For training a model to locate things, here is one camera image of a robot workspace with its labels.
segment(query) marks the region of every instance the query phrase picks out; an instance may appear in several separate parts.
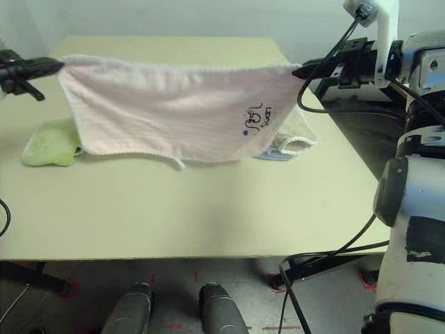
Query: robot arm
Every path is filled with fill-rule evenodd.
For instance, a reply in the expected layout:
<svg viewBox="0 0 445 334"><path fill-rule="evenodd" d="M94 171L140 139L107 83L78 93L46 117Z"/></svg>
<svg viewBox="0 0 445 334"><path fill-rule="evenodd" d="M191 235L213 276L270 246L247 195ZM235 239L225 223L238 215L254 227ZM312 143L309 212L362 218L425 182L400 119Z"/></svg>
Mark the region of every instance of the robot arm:
<svg viewBox="0 0 445 334"><path fill-rule="evenodd" d="M23 59L13 50L0 51L0 99L5 94L21 95L28 93L37 101L42 101L45 96L28 80L47 77L57 73L63 63L56 59L41 57Z"/></svg>
<svg viewBox="0 0 445 334"><path fill-rule="evenodd" d="M392 229L375 314L362 332L445 333L445 31L396 40L398 1L344 5L352 15L360 6L369 13L362 25L377 20L379 40L348 41L316 78L339 88L370 82L383 88L392 81L406 90L402 83L409 83L416 95L407 99L405 133L375 195L374 212ZM321 61L305 63L294 75L307 78Z"/></svg>

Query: blue cloth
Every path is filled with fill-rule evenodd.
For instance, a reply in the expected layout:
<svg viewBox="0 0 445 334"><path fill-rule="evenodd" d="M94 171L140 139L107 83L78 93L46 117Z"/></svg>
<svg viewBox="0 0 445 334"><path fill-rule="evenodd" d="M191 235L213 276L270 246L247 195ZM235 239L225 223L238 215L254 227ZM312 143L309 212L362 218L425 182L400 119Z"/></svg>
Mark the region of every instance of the blue cloth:
<svg viewBox="0 0 445 334"><path fill-rule="evenodd" d="M278 150L278 148L274 145L267 145L266 150L260 155L257 155L255 158L275 161L289 161L293 157L295 156L281 153L280 150Z"/></svg>

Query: white wall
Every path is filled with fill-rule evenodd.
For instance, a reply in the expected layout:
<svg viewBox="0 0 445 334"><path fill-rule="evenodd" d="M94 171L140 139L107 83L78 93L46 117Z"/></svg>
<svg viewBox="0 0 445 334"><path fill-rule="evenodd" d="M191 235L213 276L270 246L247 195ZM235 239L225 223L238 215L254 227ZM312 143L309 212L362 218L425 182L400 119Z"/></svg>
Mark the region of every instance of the white wall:
<svg viewBox="0 0 445 334"><path fill-rule="evenodd" d="M337 41L351 22L342 3L343 0L26 0L45 49L56 47L67 33L270 36L293 62L322 57ZM399 36L445 29L444 13L445 0L400 0ZM374 39L375 32L375 26L359 27L354 36Z"/></svg>
<svg viewBox="0 0 445 334"><path fill-rule="evenodd" d="M24 58L48 53L24 1L0 0L0 44L1 48L14 49Z"/></svg>

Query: cable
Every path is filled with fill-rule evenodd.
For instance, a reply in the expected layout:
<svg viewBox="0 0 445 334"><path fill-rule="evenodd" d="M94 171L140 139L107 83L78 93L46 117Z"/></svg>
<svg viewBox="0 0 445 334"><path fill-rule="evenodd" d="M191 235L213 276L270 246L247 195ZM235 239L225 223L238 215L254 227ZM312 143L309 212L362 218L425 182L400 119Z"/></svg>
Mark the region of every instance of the cable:
<svg viewBox="0 0 445 334"><path fill-rule="evenodd" d="M308 325L308 323L306 321L305 316L303 315L303 312L302 312L302 309L300 307L300 304L297 301L297 297L296 297L295 293L292 290L291 282L289 281L289 278L286 275L286 271L283 268L284 263L289 261L290 259L292 259L294 257L323 256L321 259L317 259L317 260L314 260L314 261L311 261L312 259L309 259L309 260L304 261L302 264L299 264L296 268L300 267L300 273L302 273L307 268L308 265L312 266L315 263L320 264L322 261L326 261L326 260L330 259L331 257L333 257L335 255L338 255L340 253L350 253L350 252L355 252L355 251L364 251L364 250L367 250L367 249L372 249L372 248L385 246L385 245L387 245L389 243L389 241L383 241L383 242L379 242L379 243L376 243L376 244L370 244L370 245L366 245L366 246L348 248L350 245L352 245L354 242L356 242L369 229L369 227L372 225L374 220L375 220L375 215L373 214L373 215L371 215L371 217L368 220L368 222L364 225L364 227L350 241L348 241L346 244L344 244L341 248L339 248L337 250L331 250L331 251L327 251L327 252L326 251L325 252L317 252L317 253L294 254L294 255L290 255L290 256L284 258L280 262L278 267L279 267L279 270L280 270L280 274L281 274L281 276L283 278L284 284L286 285L286 292L291 297L293 308L295 309L295 312L297 313L297 316L298 316L298 318L300 320L303 332L305 334L312 334L312 332L311 332L311 330L309 328L309 325Z"/></svg>
<svg viewBox="0 0 445 334"><path fill-rule="evenodd" d="M23 328L25 328L26 326L28 326L29 323L30 323L31 321L33 321L34 317L35 317L35 316L37 315L37 313L40 311L40 308L42 307L43 302L44 302L45 299L47 298L48 294L49 294L49 291L46 291L46 292L44 293L44 295L43 295L43 297L42 297L42 300L39 302L39 305L37 305L37 308L35 309L34 313L28 318L28 320L26 320L26 322L25 322L24 324L22 324L22 325L20 326L19 329L17 329L17 330L15 331L15 334L20 333L20 332L23 330Z"/></svg>
<svg viewBox="0 0 445 334"><path fill-rule="evenodd" d="M17 304L17 302L23 297L23 295L28 291L29 289L29 284L26 285L26 287L23 289L22 292L20 292L20 294L17 296L17 298L13 301L13 303L11 303L11 305L9 306L9 308L3 313L3 315L0 318L0 324L3 322L3 320L6 318L6 316L8 315L8 313L12 310L12 308L14 308L14 305Z"/></svg>
<svg viewBox="0 0 445 334"><path fill-rule="evenodd" d="M312 80L315 78L317 72L323 68L326 63L335 55L335 53L340 49L340 47L343 46L343 44L349 39L349 37L352 35L354 30L357 28L358 24L362 20L361 16L356 16L354 19L354 22L350 25L348 30L344 33L344 35L340 38L338 43L329 51L326 55L326 57L323 59L321 63L319 63L314 70L311 72L311 74L306 78L306 81L302 85L300 92L298 92L297 96L297 105L305 110L309 111L311 113L329 113L329 114L370 114L370 115L379 115L379 116L386 116L390 117L394 120L401 120L403 121L403 124L405 124L405 117L403 117L401 114L392 111L390 109L385 108L379 108L379 107L373 107L373 108L358 108L358 109L331 109L331 110L325 110L325 109L314 109L310 108L308 106L305 106L302 103L302 97L304 92L309 87L309 84L312 82Z"/></svg>
<svg viewBox="0 0 445 334"><path fill-rule="evenodd" d="M392 82L394 85L399 87L401 90L403 90L408 95L411 95L413 99L415 99L425 110L430 113L434 118L442 125L442 127L445 129L445 117L438 111L436 108L434 108L428 101L426 101L422 96L414 92L412 89L409 89L407 86L403 85L399 81L397 81L395 78L389 78L387 77L390 82Z"/></svg>
<svg viewBox="0 0 445 334"><path fill-rule="evenodd" d="M287 302L288 296L289 296L289 293L286 291L286 294L284 295L284 300L283 300L283 307L281 309L280 326L278 327L278 334L281 334L281 330L283 329L284 310L286 309L286 302Z"/></svg>
<svg viewBox="0 0 445 334"><path fill-rule="evenodd" d="M363 228L350 241L348 241L346 244L344 244L341 248L328 253L325 257L322 257L321 259L311 262L311 264L309 266L313 266L315 263L319 263L320 261L326 261L326 260L334 257L335 255L343 253L347 248L349 248L350 245L355 243L369 229L369 227L372 225L374 220L375 220L375 214L372 214L370 219L368 220L368 222L363 226Z"/></svg>
<svg viewBox="0 0 445 334"><path fill-rule="evenodd" d="M6 212L6 223L3 229L0 231L0 237L1 237L3 234L5 234L6 230L9 228L9 224L11 222L11 211L9 211L9 207L1 199L0 199L0 205L5 209Z"/></svg>

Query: towel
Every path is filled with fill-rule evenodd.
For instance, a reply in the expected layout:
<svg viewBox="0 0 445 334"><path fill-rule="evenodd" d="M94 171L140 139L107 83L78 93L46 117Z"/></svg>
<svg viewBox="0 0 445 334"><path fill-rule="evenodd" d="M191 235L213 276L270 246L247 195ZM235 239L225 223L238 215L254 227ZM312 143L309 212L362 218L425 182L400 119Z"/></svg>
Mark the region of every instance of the towel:
<svg viewBox="0 0 445 334"><path fill-rule="evenodd" d="M70 166L82 153L74 119L69 117L40 125L26 145L22 161L30 166Z"/></svg>
<svg viewBox="0 0 445 334"><path fill-rule="evenodd" d="M316 145L317 137L297 106L278 128L275 138L258 159L289 161Z"/></svg>
<svg viewBox="0 0 445 334"><path fill-rule="evenodd" d="M299 65L175 67L71 55L58 73L84 150L203 162L256 156L296 105Z"/></svg>

